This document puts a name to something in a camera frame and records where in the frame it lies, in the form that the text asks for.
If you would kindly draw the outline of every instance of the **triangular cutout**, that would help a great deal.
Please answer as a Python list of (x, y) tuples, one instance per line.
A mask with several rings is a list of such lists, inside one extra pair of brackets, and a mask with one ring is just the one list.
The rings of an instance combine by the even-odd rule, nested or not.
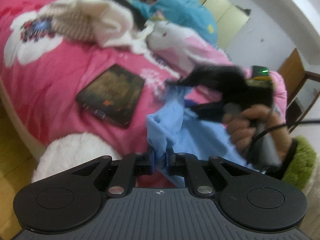
[(244, 176), (249, 175), (250, 173), (241, 169), (238, 169), (234, 166), (232, 166), (229, 163), (221, 163), (221, 166), (232, 176), (232, 177), (238, 177), (238, 176)]
[(99, 164), (100, 162), (92, 163), (82, 169), (74, 171), (72, 174), (87, 177), (98, 167)]

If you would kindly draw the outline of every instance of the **beige headboard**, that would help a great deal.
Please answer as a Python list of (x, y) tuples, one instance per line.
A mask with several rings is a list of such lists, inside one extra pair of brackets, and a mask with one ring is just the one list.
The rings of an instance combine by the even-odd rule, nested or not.
[(218, 46), (225, 49), (249, 20), (249, 17), (228, 0), (199, 0), (214, 16), (218, 28)]

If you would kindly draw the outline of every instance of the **wooden floor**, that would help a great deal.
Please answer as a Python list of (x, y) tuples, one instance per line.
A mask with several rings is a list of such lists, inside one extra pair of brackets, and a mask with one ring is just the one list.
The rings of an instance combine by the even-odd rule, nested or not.
[(0, 237), (9, 240), (21, 227), (13, 212), (16, 193), (29, 184), (36, 161), (12, 126), (0, 101)]

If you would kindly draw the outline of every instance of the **pink bedsheet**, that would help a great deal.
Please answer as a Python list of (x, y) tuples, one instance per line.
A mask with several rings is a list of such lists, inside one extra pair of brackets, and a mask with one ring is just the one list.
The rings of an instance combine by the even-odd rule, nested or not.
[[(22, 25), (36, 18), (36, 11), (52, 1), (0, 1), (0, 74), (17, 114), (29, 132), (46, 145), (70, 133), (87, 131), (99, 135), (121, 155), (145, 151), (145, 117), (162, 106), (155, 94), (163, 88), (163, 81), (177, 76), (143, 56), (69, 42), (58, 35), (46, 34), (38, 41), (30, 37), (22, 42)], [(95, 118), (75, 102), (85, 85), (115, 63), (146, 79), (128, 129)], [(285, 87), (281, 76), (273, 73), (274, 77), (280, 84), (275, 99), (282, 112), (286, 106)], [(197, 91), (189, 98), (206, 101)], [(145, 176), (140, 182), (146, 187), (171, 186), (160, 173)]]

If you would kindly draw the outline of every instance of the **light blue garment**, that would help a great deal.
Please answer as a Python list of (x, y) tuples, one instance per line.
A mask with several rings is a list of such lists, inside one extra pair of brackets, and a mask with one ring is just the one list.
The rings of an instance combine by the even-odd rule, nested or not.
[(166, 169), (165, 152), (171, 147), (176, 153), (192, 153), (199, 160), (220, 156), (246, 166), (222, 124), (199, 120), (194, 112), (185, 108), (184, 97), (190, 91), (191, 88), (168, 86), (164, 106), (147, 115), (148, 143), (155, 149), (156, 168), (177, 187), (184, 187), (184, 179), (168, 176)]
[(157, 0), (149, 5), (139, 0), (129, 0), (145, 19), (162, 14), (168, 21), (194, 29), (212, 46), (217, 45), (217, 24), (212, 14), (198, 0)]

